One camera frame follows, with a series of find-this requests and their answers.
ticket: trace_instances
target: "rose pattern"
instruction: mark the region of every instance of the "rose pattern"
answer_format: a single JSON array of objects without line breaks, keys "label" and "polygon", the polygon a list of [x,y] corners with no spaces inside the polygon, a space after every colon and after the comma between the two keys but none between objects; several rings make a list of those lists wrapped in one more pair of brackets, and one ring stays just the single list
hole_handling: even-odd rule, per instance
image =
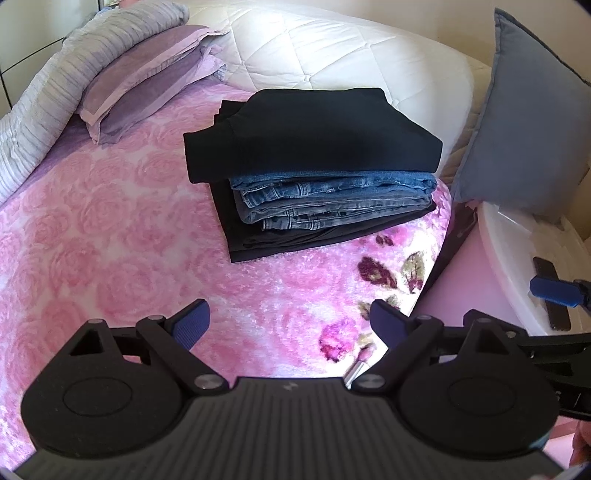
[{"label": "rose pattern", "polygon": [[[437,209],[421,219],[231,264],[208,186],[187,179],[181,134],[211,125],[222,99],[250,94],[200,85],[115,145],[93,144],[86,126],[71,122],[35,178],[0,207],[0,371],[7,379],[0,382],[0,465],[15,467],[33,451],[20,422],[23,391],[88,318],[129,326],[206,298],[211,327],[193,352],[233,381],[343,375],[371,341],[373,299],[410,313],[445,237],[445,186],[433,194]],[[407,262],[413,254],[422,266]]]}]

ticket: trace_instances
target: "silver bolt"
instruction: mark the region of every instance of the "silver bolt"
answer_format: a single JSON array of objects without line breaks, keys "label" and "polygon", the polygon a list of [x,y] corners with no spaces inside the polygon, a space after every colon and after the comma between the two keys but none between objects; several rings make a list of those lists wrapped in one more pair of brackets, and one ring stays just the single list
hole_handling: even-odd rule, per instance
[{"label": "silver bolt", "polygon": [[355,385],[366,390],[376,390],[382,388],[385,384],[386,379],[376,374],[363,374],[355,380]]},{"label": "silver bolt", "polygon": [[223,385],[223,378],[215,374],[199,375],[195,379],[195,385],[202,390],[214,390]]}]

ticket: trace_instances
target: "blue jeans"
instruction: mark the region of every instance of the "blue jeans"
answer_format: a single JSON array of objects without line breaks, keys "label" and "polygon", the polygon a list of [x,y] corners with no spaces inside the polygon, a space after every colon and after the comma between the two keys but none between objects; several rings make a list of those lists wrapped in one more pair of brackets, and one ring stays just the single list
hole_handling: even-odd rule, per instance
[{"label": "blue jeans", "polygon": [[317,193],[301,199],[280,199],[249,208],[234,191],[236,210],[245,223],[262,221],[263,230],[316,230],[426,208],[430,195],[382,192],[379,187]]},{"label": "blue jeans", "polygon": [[275,173],[235,177],[230,183],[234,190],[242,193],[244,203],[250,208],[279,199],[299,199],[349,189],[380,187],[384,192],[431,194],[437,187],[432,174],[412,171]]}]

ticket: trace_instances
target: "white cabinet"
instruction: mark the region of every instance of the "white cabinet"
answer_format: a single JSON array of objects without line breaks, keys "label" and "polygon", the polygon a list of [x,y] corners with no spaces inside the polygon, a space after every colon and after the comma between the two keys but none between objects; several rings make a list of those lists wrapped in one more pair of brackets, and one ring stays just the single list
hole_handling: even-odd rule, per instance
[{"label": "white cabinet", "polygon": [[[98,0],[5,0],[0,5],[0,67],[12,104],[59,50],[60,39],[97,9]],[[0,90],[0,115],[6,102]]]}]

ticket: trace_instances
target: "stack of folded clothes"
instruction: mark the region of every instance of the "stack of folded clothes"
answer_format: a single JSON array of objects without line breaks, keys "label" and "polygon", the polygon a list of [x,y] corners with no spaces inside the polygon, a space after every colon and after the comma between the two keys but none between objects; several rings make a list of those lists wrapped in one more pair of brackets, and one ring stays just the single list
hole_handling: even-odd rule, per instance
[{"label": "stack of folded clothes", "polygon": [[[185,134],[232,262],[369,235],[434,210],[441,141],[381,89],[262,90]],[[215,158],[203,162],[202,158]]]}]

